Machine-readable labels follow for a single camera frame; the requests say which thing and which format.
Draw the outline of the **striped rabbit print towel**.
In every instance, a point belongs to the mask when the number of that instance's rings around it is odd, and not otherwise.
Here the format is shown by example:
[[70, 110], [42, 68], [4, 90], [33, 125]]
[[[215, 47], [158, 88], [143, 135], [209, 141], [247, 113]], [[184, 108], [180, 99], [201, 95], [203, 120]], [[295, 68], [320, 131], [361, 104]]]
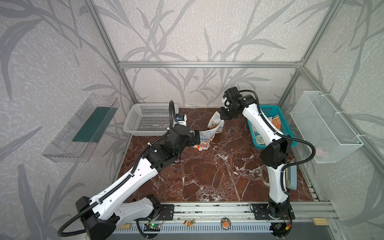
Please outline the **striped rabbit print towel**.
[[215, 135], [223, 131], [224, 124], [225, 121], [221, 119], [220, 113], [216, 111], [208, 123], [208, 130], [200, 132], [201, 143], [194, 145], [194, 148], [199, 151], [207, 150]]

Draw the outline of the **teal perforated plastic basket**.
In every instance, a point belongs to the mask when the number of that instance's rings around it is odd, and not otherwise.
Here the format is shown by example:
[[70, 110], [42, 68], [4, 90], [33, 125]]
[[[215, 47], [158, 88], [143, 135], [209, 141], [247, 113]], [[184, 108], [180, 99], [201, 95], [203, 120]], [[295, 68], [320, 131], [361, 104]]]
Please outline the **teal perforated plastic basket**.
[[[266, 115], [266, 117], [273, 123], [275, 127], [277, 127], [277, 118], [280, 119], [280, 131], [291, 138], [294, 138], [294, 134], [282, 112], [282, 110], [278, 106], [272, 106], [272, 105], [261, 105], [260, 106], [261, 111]], [[254, 145], [254, 148], [256, 150], [263, 150], [266, 148], [266, 145], [263, 141], [263, 138], [258, 133], [256, 128], [252, 125], [250, 121], [248, 121], [248, 126], [251, 133], [252, 142]]]

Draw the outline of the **white perforated plastic basket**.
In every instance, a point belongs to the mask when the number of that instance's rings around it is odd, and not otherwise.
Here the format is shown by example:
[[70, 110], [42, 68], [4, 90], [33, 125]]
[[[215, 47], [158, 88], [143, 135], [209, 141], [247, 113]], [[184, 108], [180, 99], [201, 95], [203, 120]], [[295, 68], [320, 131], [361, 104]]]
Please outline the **white perforated plastic basket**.
[[135, 104], [123, 125], [133, 136], [162, 136], [170, 126], [169, 103]]

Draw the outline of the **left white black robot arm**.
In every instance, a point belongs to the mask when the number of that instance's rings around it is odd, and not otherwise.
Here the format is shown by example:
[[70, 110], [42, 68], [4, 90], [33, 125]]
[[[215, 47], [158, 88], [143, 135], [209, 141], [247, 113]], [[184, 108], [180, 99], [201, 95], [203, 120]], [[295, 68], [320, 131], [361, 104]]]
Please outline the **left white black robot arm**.
[[124, 205], [124, 201], [147, 181], [175, 163], [186, 147], [200, 144], [200, 132], [175, 125], [142, 151], [134, 166], [99, 194], [76, 202], [86, 233], [91, 240], [107, 239], [119, 225], [148, 217], [159, 203], [150, 197]]

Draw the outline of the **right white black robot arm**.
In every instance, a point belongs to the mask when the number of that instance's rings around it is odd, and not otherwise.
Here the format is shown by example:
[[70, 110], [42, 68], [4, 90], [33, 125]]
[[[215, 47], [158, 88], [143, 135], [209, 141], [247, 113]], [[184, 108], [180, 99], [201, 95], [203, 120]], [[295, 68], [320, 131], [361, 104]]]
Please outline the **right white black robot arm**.
[[260, 158], [267, 166], [269, 175], [269, 205], [268, 214], [272, 219], [292, 217], [290, 196], [286, 190], [286, 174], [283, 168], [287, 164], [292, 141], [283, 138], [271, 121], [262, 112], [257, 94], [242, 95], [236, 87], [229, 88], [223, 95], [224, 106], [221, 107], [221, 119], [232, 120], [242, 116], [258, 130], [266, 145], [260, 153]]

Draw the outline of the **orange patterned towel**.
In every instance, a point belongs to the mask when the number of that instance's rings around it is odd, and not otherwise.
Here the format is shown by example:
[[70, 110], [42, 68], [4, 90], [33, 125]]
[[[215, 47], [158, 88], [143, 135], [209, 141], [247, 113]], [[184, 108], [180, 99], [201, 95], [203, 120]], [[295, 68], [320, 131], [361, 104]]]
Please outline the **orange patterned towel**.
[[[282, 122], [281, 122], [281, 119], [278, 115], [276, 115], [274, 117], [268, 117], [268, 119], [273, 124], [273, 126], [275, 128], [277, 128], [279, 131], [281, 130]], [[258, 130], [255, 128], [255, 126], [252, 126], [252, 130], [253, 130], [254, 138], [256, 140], [257, 145], [260, 145], [260, 146], [265, 145], [265, 142], [264, 142], [262, 136], [260, 135]]]

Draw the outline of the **small orange green sticker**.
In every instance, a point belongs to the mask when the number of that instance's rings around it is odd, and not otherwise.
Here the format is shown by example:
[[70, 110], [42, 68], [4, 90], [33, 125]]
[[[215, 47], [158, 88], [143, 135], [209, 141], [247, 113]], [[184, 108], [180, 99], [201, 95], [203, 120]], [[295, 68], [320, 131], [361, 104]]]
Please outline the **small orange green sticker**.
[[196, 221], [195, 220], [185, 220], [184, 221], [184, 226], [186, 227], [193, 227], [194, 225], [196, 224]]

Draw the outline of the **light blue sponge block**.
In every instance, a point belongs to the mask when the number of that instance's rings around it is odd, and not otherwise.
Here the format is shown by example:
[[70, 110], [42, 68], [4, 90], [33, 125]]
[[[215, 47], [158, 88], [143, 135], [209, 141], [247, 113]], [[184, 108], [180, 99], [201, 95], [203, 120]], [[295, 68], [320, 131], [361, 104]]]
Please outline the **light blue sponge block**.
[[286, 169], [286, 184], [289, 190], [295, 191], [298, 187], [297, 166], [290, 166]]

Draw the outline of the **round orange green badge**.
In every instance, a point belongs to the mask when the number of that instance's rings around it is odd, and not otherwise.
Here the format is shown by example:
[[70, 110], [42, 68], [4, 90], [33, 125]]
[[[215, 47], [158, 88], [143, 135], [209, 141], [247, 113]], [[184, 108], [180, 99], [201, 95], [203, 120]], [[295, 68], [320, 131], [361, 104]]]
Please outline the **round orange green badge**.
[[226, 217], [222, 218], [221, 219], [221, 227], [224, 230], [228, 231], [232, 227], [231, 220], [229, 218], [226, 218]]

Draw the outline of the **left green circuit board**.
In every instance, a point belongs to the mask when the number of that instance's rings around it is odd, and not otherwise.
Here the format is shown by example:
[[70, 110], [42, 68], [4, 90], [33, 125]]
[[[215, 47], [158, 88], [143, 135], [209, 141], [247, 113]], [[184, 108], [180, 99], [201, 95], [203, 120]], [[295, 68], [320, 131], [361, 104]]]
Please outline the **left green circuit board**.
[[159, 223], [147, 223], [144, 224], [144, 232], [160, 232], [163, 224]]

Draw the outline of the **small wooden block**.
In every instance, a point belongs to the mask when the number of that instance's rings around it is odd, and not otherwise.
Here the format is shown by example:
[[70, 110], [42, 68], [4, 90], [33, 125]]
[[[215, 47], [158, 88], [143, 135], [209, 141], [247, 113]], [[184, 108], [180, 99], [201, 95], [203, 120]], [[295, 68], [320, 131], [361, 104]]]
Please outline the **small wooden block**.
[[326, 218], [312, 218], [315, 226], [328, 226], [329, 222]]

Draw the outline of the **clear acrylic wall shelf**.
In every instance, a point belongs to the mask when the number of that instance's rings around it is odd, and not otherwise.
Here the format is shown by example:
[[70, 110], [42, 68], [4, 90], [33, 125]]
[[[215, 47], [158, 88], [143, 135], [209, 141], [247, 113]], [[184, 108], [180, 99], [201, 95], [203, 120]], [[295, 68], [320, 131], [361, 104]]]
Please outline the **clear acrylic wall shelf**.
[[86, 163], [120, 106], [117, 97], [90, 94], [43, 156], [55, 163]]

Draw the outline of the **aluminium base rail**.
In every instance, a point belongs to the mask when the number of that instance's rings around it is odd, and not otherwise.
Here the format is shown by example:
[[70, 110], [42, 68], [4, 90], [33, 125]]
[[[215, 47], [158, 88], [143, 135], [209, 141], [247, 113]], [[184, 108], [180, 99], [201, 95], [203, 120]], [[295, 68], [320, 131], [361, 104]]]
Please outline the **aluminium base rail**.
[[[207, 234], [207, 233], [270, 233], [272, 223], [310, 222], [312, 218], [326, 218], [329, 225], [339, 220], [329, 202], [292, 202], [292, 217], [272, 219], [267, 213], [267, 204], [247, 202], [185, 202], [174, 203], [170, 213], [162, 212], [156, 220], [142, 219], [141, 228], [147, 223], [163, 224], [160, 234]], [[226, 231], [221, 227], [221, 219], [229, 218], [232, 227]], [[195, 220], [193, 227], [184, 226], [185, 220]]]

